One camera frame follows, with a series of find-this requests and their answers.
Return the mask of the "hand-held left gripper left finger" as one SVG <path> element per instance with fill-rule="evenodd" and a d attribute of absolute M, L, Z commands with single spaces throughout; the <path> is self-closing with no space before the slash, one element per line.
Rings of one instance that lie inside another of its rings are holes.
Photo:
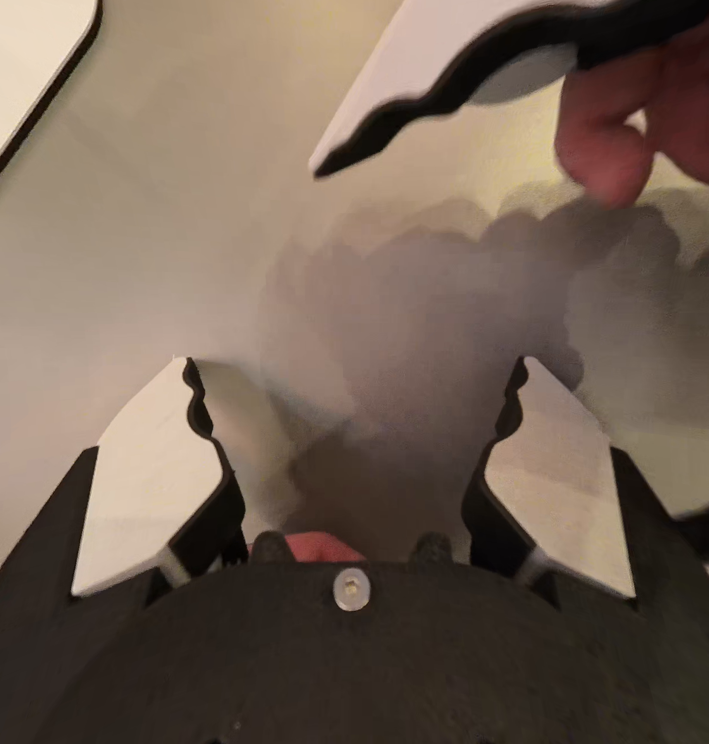
<path fill-rule="evenodd" d="M 172 588 L 248 558 L 245 503 L 192 358 L 174 358 L 110 422 L 72 575 L 84 598 L 156 569 Z"/>

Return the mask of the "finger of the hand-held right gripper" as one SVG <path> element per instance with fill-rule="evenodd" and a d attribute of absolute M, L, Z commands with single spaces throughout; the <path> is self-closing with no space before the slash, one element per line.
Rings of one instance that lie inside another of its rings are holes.
<path fill-rule="evenodd" d="M 574 70 L 668 42 L 709 1 L 403 2 L 316 145 L 324 179 L 381 153 L 411 123 L 451 115 L 518 55 L 577 45 Z"/>

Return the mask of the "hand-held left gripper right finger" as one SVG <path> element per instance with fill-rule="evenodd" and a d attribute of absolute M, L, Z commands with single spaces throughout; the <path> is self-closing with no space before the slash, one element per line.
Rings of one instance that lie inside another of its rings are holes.
<path fill-rule="evenodd" d="M 526 587 L 556 572 L 634 598 L 610 438 L 534 357 L 512 369 L 461 517 L 473 567 Z"/>

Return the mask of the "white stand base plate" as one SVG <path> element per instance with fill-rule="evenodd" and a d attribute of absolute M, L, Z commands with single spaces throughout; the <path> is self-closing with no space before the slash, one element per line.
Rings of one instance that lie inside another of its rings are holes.
<path fill-rule="evenodd" d="M 102 1 L 0 1 L 0 175 L 93 45 Z"/>

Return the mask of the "person's right hand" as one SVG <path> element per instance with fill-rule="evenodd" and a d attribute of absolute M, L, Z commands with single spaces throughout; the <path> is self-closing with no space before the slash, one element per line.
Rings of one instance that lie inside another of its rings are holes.
<path fill-rule="evenodd" d="M 709 17 L 656 48 L 569 73 L 554 148 L 605 208 L 638 199 L 658 153 L 709 186 Z"/>

